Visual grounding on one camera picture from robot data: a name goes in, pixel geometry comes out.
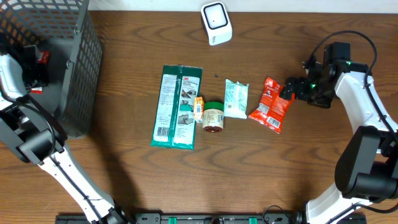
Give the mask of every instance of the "red chip bag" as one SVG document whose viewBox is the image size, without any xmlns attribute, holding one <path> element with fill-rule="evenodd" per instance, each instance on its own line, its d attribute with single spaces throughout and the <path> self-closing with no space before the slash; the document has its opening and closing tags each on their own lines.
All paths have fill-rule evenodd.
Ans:
<svg viewBox="0 0 398 224">
<path fill-rule="evenodd" d="M 284 100 L 279 97 L 282 87 L 271 78 L 267 78 L 264 83 L 264 92 L 260 100 L 259 107 L 249 115 L 249 118 L 260 122 L 280 134 L 282 122 L 292 100 Z"/>
</svg>

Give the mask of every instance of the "white packet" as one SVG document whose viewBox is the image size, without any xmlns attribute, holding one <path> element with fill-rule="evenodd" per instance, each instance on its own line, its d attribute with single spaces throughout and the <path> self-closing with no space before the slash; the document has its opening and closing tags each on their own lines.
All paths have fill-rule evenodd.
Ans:
<svg viewBox="0 0 398 224">
<path fill-rule="evenodd" d="M 225 80 L 224 116 L 246 119 L 249 84 Z"/>
</svg>

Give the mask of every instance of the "3m package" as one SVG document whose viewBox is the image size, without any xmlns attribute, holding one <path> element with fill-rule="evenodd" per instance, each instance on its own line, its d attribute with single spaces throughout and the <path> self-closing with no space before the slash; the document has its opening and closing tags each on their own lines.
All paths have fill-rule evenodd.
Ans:
<svg viewBox="0 0 398 224">
<path fill-rule="evenodd" d="M 193 104 L 202 68 L 165 65 L 151 146 L 191 149 L 195 141 Z"/>
</svg>

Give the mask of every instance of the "wire basket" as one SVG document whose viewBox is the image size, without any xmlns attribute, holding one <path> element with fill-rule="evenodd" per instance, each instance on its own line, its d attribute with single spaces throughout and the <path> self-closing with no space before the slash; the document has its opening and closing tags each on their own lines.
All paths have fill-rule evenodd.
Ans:
<svg viewBox="0 0 398 224">
<path fill-rule="evenodd" d="M 50 52 L 48 86 L 32 95 L 69 138 L 90 130 L 102 47 L 88 13 L 89 0 L 0 0 L 0 32 L 11 45 Z"/>
</svg>

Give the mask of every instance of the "brown wood grain surface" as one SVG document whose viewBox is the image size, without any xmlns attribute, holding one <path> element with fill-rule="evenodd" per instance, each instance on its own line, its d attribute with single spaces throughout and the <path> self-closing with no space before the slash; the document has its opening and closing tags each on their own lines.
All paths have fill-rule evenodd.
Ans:
<svg viewBox="0 0 398 224">
<path fill-rule="evenodd" d="M 163 65 L 203 67 L 206 101 L 224 98 L 226 78 L 249 83 L 250 113 L 268 76 L 280 83 L 304 76 L 301 62 L 319 41 L 335 31 L 358 30 L 377 45 L 376 90 L 398 120 L 397 15 L 234 12 L 232 40 L 210 47 L 198 12 L 90 14 L 104 45 L 98 96 L 91 134 L 68 143 L 91 178 L 128 211 L 259 213 L 274 204 L 301 209 L 333 183 L 335 164 L 353 134 L 340 100 L 329 110 L 295 101 L 282 134 L 250 119 L 226 118 L 219 134 L 198 127 L 194 151 L 150 147 Z M 360 37 L 333 40 L 350 42 L 354 61 L 371 62 L 371 48 Z M 51 176 L 2 144 L 0 150 L 0 223 L 53 223 L 58 214 L 81 213 Z M 361 211 L 368 223 L 398 222 L 398 212 Z"/>
</svg>

